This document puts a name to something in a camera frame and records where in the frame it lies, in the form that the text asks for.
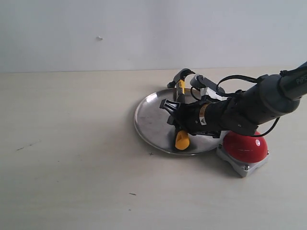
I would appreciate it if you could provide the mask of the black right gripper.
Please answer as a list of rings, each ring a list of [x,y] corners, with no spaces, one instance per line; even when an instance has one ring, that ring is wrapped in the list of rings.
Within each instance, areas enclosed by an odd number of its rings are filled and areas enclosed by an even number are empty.
[[[219,138],[221,131],[210,131],[208,125],[203,125],[200,119],[201,109],[210,105],[211,103],[194,102],[194,103],[180,103],[163,99],[159,105],[160,109],[166,110],[168,113],[176,111],[176,121],[172,116],[168,117],[167,123],[175,127],[175,136],[179,131],[187,131],[189,134],[209,136],[212,138]]]

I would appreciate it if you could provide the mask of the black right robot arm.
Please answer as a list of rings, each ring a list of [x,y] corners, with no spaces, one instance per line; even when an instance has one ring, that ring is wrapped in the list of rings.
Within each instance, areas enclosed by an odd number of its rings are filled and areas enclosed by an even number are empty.
[[[258,137],[259,125],[287,115],[300,104],[307,93],[306,63],[293,70],[252,78],[230,75],[221,80],[243,80],[254,84],[248,90],[226,93],[220,84],[196,74],[191,89],[201,98],[192,103],[163,99],[160,108],[169,113],[168,124],[190,135],[219,138],[223,131],[248,137]]]

